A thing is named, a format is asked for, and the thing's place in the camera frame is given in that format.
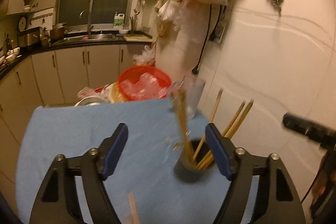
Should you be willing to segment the person right hand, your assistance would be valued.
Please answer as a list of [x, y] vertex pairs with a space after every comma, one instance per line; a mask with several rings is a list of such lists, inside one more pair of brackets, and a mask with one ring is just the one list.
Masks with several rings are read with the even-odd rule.
[[318, 215], [326, 209], [335, 209], [335, 151], [328, 151], [323, 156], [313, 184], [311, 214]]

